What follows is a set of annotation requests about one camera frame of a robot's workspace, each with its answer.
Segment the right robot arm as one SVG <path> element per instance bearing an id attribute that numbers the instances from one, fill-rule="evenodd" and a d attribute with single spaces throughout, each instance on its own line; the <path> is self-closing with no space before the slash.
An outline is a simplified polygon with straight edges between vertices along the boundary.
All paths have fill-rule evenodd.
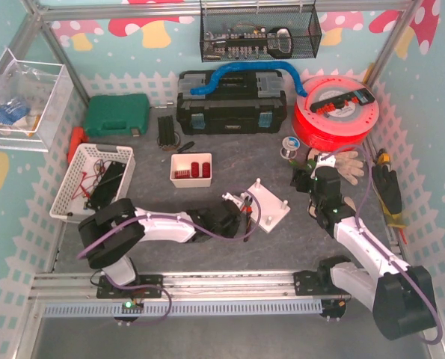
<path id="1" fill-rule="evenodd" d="M 373 235 L 341 193 L 340 175 L 331 163 L 308 162 L 292 173 L 291 185 L 310 196 L 309 212 L 331 238 L 356 258 L 320 261 L 317 289 L 339 289 L 365 305 L 388 340 L 434 328 L 438 343 L 443 327 L 438 316 L 432 276 L 422 266 L 410 266 Z"/>

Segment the orange handled cutting pliers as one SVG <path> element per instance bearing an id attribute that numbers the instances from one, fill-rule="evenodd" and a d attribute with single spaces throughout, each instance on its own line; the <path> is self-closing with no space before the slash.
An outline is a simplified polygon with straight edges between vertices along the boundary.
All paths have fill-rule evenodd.
<path id="1" fill-rule="evenodd" d="M 247 242 L 250 238 L 250 232 L 252 228 L 252 202 L 253 198 L 249 194 L 244 194 L 243 196 L 244 205 L 242 207 L 242 211 L 245 213 L 245 237 L 243 242 Z"/>

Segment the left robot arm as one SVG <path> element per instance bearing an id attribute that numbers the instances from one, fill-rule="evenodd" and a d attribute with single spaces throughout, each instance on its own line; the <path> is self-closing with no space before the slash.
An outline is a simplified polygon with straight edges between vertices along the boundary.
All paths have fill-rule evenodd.
<path id="1" fill-rule="evenodd" d="M 103 284 L 118 292 L 135 292 L 145 285 L 129 258 L 129 252 L 143 242 L 203 243 L 247 239 L 252 229 L 238 237 L 244 217 L 251 215 L 254 197 L 226 193 L 214 206 L 184 212 L 150 212 L 133 205 L 129 198 L 117 200 L 81 221 L 78 232 L 83 250 L 77 255 L 91 269 L 103 273 Z"/>

